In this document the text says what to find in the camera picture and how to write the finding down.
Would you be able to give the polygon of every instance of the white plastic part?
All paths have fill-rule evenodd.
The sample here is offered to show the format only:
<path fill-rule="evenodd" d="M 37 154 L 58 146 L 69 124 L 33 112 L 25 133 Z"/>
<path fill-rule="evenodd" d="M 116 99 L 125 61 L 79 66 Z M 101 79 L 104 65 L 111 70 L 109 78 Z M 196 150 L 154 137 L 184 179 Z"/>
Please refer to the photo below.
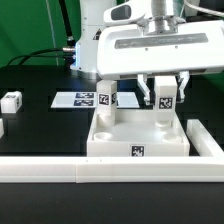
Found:
<path fill-rule="evenodd" d="M 142 93 L 144 94 L 144 101 L 146 105 L 150 104 L 150 90 L 147 83 L 147 75 L 146 74 L 139 74 L 138 75 L 138 87 L 141 89 Z"/>
<path fill-rule="evenodd" d="M 139 108 L 134 92 L 117 92 L 117 108 Z"/>
<path fill-rule="evenodd" d="M 1 99 L 1 111 L 2 113 L 15 114 L 22 106 L 22 94 L 21 92 L 8 92 Z"/>
<path fill-rule="evenodd" d="M 101 127 L 112 127 L 117 110 L 117 82 L 101 80 L 97 83 L 97 114 Z"/>
<path fill-rule="evenodd" d="M 102 127 L 95 111 L 87 139 L 88 157 L 157 157 L 189 155 L 189 142 L 174 114 L 172 126 L 155 125 L 155 111 L 119 109 L 115 125 Z M 100 133 L 110 134 L 107 141 L 96 141 Z"/>
<path fill-rule="evenodd" d="M 188 122 L 187 133 L 201 156 L 10 156 L 0 159 L 0 182 L 224 182 L 222 149 L 198 120 Z"/>
<path fill-rule="evenodd" d="M 155 116 L 158 126 L 170 124 L 176 107 L 177 83 L 174 76 L 155 77 Z"/>
<path fill-rule="evenodd" d="M 187 83 L 188 83 L 189 79 L 190 79 L 189 71 L 179 72 L 178 82 L 180 83 L 179 91 L 180 91 L 180 99 L 181 99 L 182 102 L 185 99 L 184 90 L 185 90 L 185 87 L 187 86 Z"/>
<path fill-rule="evenodd" d="M 135 24 L 109 27 L 101 34 L 99 41 L 97 61 L 99 74 L 103 79 L 119 80 L 137 78 L 136 74 L 151 75 L 174 71 L 222 72 L 224 69 L 223 24 L 223 21 L 179 24 L 177 34 L 156 37 L 142 36 L 142 30 Z M 202 35 L 203 40 L 202 43 L 187 44 L 175 44 L 174 41 L 165 46 L 158 42 L 158 46 L 151 47 L 150 45 L 133 47 L 130 41 L 136 38 L 138 40 L 154 38 L 153 41 L 157 41 L 159 37 L 168 36 L 177 37 L 177 40 L 180 40 L 179 35 L 189 35 L 188 37 Z M 122 46 L 119 46 L 117 41 L 123 40 L 125 43 L 121 42 Z"/>
<path fill-rule="evenodd" d="M 224 153 L 199 120 L 188 120 L 187 135 L 200 156 L 224 160 Z"/>
<path fill-rule="evenodd" d="M 97 47 L 101 32 L 106 28 L 103 13 L 116 5 L 116 0 L 82 0 L 81 38 L 76 43 L 76 62 L 72 70 L 84 73 L 97 73 Z"/>
<path fill-rule="evenodd" d="M 4 135 L 3 120 L 0 119 L 0 138 Z"/>
<path fill-rule="evenodd" d="M 131 8 L 131 17 L 126 20 L 113 20 L 111 18 L 111 13 L 114 9 L 119 8 L 121 6 L 129 6 Z M 146 14 L 147 10 L 147 0 L 131 0 L 122 5 L 113 7 L 104 12 L 104 21 L 107 26 L 115 26 L 115 25 L 124 25 L 136 22 L 143 18 Z"/>
<path fill-rule="evenodd" d="M 108 132 L 98 132 L 94 135 L 94 141 L 110 141 L 113 135 Z"/>

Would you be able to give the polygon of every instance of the white block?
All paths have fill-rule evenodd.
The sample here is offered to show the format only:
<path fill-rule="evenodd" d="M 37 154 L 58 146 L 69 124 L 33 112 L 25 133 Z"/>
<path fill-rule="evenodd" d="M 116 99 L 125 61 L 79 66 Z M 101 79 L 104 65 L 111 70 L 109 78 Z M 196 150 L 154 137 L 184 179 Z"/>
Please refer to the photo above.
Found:
<path fill-rule="evenodd" d="M 170 126 L 176 106 L 177 83 L 175 77 L 156 77 L 154 89 L 156 93 L 156 103 L 154 107 L 156 111 L 156 122 L 159 124 L 158 126 L 161 126 L 162 123 L 166 124 L 165 126 Z"/>
<path fill-rule="evenodd" d="M 1 99 L 1 111 L 2 113 L 13 114 L 16 113 L 22 106 L 22 94 L 21 92 L 8 92 Z"/>
<path fill-rule="evenodd" d="M 4 135 L 3 120 L 0 119 L 0 138 Z"/>
<path fill-rule="evenodd" d="M 101 127 L 111 127 L 115 123 L 117 109 L 117 82 L 102 80 L 97 83 L 97 114 Z"/>

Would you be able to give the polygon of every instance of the white square block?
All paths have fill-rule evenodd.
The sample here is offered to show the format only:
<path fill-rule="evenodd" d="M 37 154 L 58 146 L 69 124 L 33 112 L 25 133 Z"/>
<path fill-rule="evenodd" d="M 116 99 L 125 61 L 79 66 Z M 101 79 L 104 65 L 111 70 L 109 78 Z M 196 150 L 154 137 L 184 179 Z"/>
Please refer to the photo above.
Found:
<path fill-rule="evenodd" d="M 2 113 L 13 114 L 16 113 L 22 106 L 22 94 L 21 92 L 8 92 L 1 99 L 1 111 Z"/>
<path fill-rule="evenodd" d="M 0 138 L 4 135 L 3 120 L 0 119 Z"/>
<path fill-rule="evenodd" d="M 101 80 L 97 83 L 97 113 L 113 116 L 117 109 L 117 82 Z"/>

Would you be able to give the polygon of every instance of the black tabletop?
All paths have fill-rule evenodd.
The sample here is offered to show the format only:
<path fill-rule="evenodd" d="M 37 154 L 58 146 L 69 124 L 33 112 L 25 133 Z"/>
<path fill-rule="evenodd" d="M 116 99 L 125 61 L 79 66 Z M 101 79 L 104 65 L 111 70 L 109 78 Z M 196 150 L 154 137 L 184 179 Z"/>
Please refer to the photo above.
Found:
<path fill-rule="evenodd" d="M 215 75 L 220 82 L 223 79 Z M 21 91 L 23 107 L 1 115 L 4 155 L 85 156 L 93 109 L 53 110 L 57 91 L 95 91 L 95 81 L 76 78 L 62 67 L 0 69 L 0 96 Z M 119 88 L 133 91 L 135 82 Z M 195 76 L 186 101 L 177 105 L 186 126 L 200 119 L 223 148 L 223 92 Z M 0 184 L 0 223 L 217 223 L 224 220 L 223 183 Z"/>

